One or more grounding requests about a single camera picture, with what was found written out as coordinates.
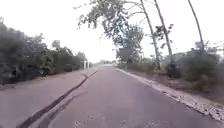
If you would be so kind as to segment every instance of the tree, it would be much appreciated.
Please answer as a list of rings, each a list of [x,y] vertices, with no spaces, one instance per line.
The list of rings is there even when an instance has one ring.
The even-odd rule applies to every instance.
[[[202,32],[201,32],[201,28],[200,28],[200,25],[199,25],[199,21],[198,21],[196,13],[194,11],[193,5],[191,4],[191,1],[188,0],[188,3],[190,5],[190,7],[191,7],[191,11],[192,11],[192,13],[194,15],[194,18],[195,18],[195,21],[196,21],[196,24],[197,24],[198,33],[199,33],[199,36],[200,36],[201,50],[204,51],[205,50],[205,45],[204,45],[204,41],[203,41],[203,38],[202,38]]]
[[[138,62],[139,53],[141,53],[141,40],[144,37],[142,28],[136,25],[130,25],[122,36],[113,38],[115,45],[121,47],[117,51],[117,58],[122,61]]]
[[[161,23],[162,23],[162,30],[164,31],[164,35],[165,35],[165,39],[166,39],[166,45],[168,47],[168,52],[169,52],[169,55],[170,55],[170,59],[171,59],[171,62],[173,62],[173,57],[172,57],[172,48],[171,48],[171,45],[170,45],[170,39],[169,39],[169,36],[168,36],[168,30],[166,28],[166,25],[165,25],[165,22],[164,22],[164,18],[162,16],[162,13],[160,11],[160,8],[159,8],[159,5],[158,5],[158,2],[157,0],[154,0],[155,2],[155,6],[157,8],[157,11],[158,11],[158,15],[160,17],[160,20],[161,20]]]
[[[140,3],[127,0],[95,0],[90,2],[93,6],[91,11],[86,15],[80,16],[79,25],[88,23],[89,27],[93,23],[94,28],[97,27],[97,21],[102,20],[101,24],[104,27],[104,33],[111,38],[114,35],[119,35],[128,27],[128,19],[137,14],[144,14],[150,27],[153,44],[155,48],[156,61],[158,68],[160,67],[159,51],[156,39],[153,35],[153,27],[146,12],[143,0]],[[130,12],[130,9],[137,7],[140,11]]]
[[[81,59],[74,56],[60,41],[54,50],[42,42],[43,34],[30,37],[0,22],[0,84],[15,83],[79,69]]]

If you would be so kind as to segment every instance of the green foliage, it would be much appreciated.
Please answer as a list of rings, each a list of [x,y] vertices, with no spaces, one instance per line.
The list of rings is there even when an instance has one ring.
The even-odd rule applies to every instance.
[[[223,64],[219,63],[216,55],[193,50],[188,52],[178,61],[182,77],[189,82],[195,83],[195,89],[213,89],[215,85],[223,84]]]
[[[139,60],[139,54],[141,53],[141,40],[144,36],[142,28],[136,25],[130,25],[128,29],[122,33],[122,36],[113,37],[115,45],[128,50],[128,59],[131,62],[137,62]],[[120,49],[117,51],[117,58],[125,61],[123,53]]]
[[[139,63],[128,63],[121,67],[125,68],[125,66],[127,69],[135,70],[138,72],[154,73],[157,70],[156,63],[148,58],[144,58]]]
[[[180,59],[180,68],[183,77],[188,81],[197,81],[206,75],[207,77],[215,77],[215,69],[218,58],[208,53],[200,53],[195,51],[193,55],[187,55]]]
[[[74,56],[60,41],[50,50],[42,42],[42,34],[28,37],[23,32],[0,23],[0,84],[34,79],[81,68],[85,55]]]

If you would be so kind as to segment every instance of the asphalt road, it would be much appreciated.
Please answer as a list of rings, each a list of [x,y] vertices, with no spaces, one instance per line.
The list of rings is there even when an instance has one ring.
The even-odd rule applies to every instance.
[[[104,67],[79,88],[49,128],[219,128],[220,122]]]

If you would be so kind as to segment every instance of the distant tree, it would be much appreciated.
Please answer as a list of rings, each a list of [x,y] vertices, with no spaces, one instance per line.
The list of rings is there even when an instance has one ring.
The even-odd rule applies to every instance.
[[[117,57],[126,60],[127,58],[123,58],[122,54],[129,54],[129,59],[134,62],[139,60],[139,54],[141,53],[141,40],[144,37],[144,33],[142,28],[136,25],[130,25],[129,28],[122,33],[122,35],[114,37],[113,41],[115,45],[118,47],[122,47],[123,49],[127,49],[128,53],[122,53],[121,51],[117,51]]]
[[[157,42],[155,37],[153,36],[153,27],[149,19],[149,15],[145,9],[143,0],[140,0],[139,3],[127,0],[95,0],[91,1],[89,4],[93,7],[86,16],[80,16],[79,25],[87,23],[90,27],[90,25],[93,24],[94,28],[96,28],[98,26],[97,22],[101,19],[100,21],[102,21],[101,24],[104,28],[104,33],[109,38],[125,31],[125,29],[128,27],[128,20],[134,15],[145,15],[145,18],[141,19],[140,22],[147,19],[147,23],[149,25],[150,33],[153,39],[153,45],[155,48],[156,62],[158,67],[160,67]],[[138,10],[140,11],[130,11],[133,8],[138,8]]]

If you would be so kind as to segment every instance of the sky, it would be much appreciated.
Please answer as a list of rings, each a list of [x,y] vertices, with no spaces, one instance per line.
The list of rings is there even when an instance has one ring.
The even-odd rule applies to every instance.
[[[67,46],[76,52],[84,52],[92,62],[98,62],[100,59],[114,60],[116,53],[112,49],[115,47],[111,40],[102,37],[102,28],[89,29],[84,25],[80,30],[77,29],[77,18],[87,13],[90,8],[74,10],[72,7],[86,1],[88,0],[0,0],[0,16],[4,17],[7,26],[28,35],[43,33],[44,42],[48,45],[53,40],[60,40],[62,46]],[[194,47],[194,42],[199,40],[199,35],[187,0],[157,1],[166,25],[174,24],[170,35],[174,42],[173,52],[185,52]],[[224,18],[222,18],[224,1],[191,1],[198,16],[204,40],[224,41],[222,32],[224,30]],[[159,17],[154,12],[156,8],[149,3],[146,3],[146,8],[153,26],[160,25]],[[136,15],[131,22],[138,23],[143,18],[144,15]],[[145,21],[140,26],[145,33],[149,32]],[[154,54],[151,42],[148,37],[142,40],[145,57]],[[167,49],[161,51],[163,55],[168,54]]]

